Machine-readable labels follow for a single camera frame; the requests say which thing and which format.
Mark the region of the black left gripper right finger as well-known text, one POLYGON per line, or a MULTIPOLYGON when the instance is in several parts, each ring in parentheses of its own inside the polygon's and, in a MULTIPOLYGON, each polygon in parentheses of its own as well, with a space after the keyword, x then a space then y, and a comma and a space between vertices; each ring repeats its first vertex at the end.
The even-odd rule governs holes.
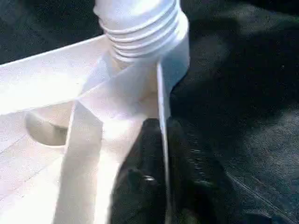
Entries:
POLYGON ((207 140, 187 121, 167 120, 171 193, 183 224, 243 224, 234 187, 207 140))

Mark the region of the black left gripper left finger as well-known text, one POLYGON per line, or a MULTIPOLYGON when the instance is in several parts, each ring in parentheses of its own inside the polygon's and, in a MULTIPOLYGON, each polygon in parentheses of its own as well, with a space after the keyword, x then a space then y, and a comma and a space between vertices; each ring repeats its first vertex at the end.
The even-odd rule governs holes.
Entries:
POLYGON ((111 194, 111 224, 165 223, 162 135, 157 119, 146 119, 125 157, 111 194))

